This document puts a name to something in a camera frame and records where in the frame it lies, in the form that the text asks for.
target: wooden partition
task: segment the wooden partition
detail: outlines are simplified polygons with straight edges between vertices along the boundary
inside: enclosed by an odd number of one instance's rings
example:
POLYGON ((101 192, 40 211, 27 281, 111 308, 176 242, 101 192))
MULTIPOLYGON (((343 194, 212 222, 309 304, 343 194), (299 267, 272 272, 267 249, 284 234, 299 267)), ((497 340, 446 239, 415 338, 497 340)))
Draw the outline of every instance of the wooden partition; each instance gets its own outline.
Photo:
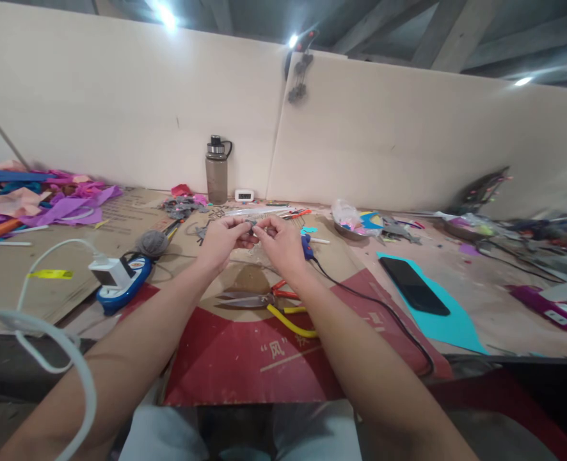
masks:
POLYGON ((266 194, 287 48, 0 3, 0 126, 33 166, 205 191, 211 134, 228 187, 266 194))
POLYGON ((566 207, 567 89, 324 56, 305 83, 282 108, 269 198, 437 210, 511 165, 484 212, 566 207))

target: blue power strip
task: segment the blue power strip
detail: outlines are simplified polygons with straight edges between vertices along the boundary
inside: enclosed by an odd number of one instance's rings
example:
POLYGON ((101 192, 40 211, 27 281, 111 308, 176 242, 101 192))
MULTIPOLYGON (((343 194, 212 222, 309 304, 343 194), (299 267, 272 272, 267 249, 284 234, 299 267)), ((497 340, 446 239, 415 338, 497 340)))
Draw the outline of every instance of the blue power strip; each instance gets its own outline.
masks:
POLYGON ((102 304, 106 316, 112 316, 136 296, 138 290, 149 277, 153 263, 146 257, 139 257, 130 261, 129 266, 134 271, 134 276, 128 289, 121 291, 102 287, 96 293, 96 299, 102 304))

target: person's hand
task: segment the person's hand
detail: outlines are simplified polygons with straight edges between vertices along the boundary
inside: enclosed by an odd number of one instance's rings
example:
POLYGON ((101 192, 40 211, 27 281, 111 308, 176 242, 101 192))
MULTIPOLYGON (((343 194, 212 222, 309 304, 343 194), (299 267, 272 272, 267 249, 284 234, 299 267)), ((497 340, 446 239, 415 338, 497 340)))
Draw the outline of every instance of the person's hand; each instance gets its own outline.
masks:
POLYGON ((213 221, 207 228, 196 262, 223 271, 228 265, 231 251, 235 248, 251 250, 258 243, 258 239, 249 234, 251 229, 252 223, 245 222, 242 217, 229 216, 213 221))
POLYGON ((294 224, 279 216, 270 216, 257 223, 253 232, 260 239, 271 264, 285 278, 306 270, 301 235, 294 224))

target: gray yarn ball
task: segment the gray yarn ball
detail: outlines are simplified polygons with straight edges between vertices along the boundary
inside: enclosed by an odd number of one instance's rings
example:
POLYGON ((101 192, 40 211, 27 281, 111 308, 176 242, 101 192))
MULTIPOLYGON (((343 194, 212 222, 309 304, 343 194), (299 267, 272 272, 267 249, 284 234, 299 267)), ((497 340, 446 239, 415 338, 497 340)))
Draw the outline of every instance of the gray yarn ball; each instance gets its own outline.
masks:
POLYGON ((159 230, 148 230, 136 241, 136 248, 147 257, 160 257, 168 248, 168 238, 159 230))

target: white pants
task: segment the white pants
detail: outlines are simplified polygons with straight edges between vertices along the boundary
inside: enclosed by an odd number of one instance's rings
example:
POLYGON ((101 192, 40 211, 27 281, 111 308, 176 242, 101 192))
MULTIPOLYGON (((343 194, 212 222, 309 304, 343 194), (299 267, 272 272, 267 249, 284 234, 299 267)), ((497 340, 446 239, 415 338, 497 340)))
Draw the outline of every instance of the white pants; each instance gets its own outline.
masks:
MULTIPOLYGON (((134 412, 120 461, 204 461, 195 408, 141 405, 134 412)), ((273 441, 278 461, 361 461, 352 407, 347 400, 273 405, 273 441)), ((245 460, 269 460, 254 450, 245 460)))

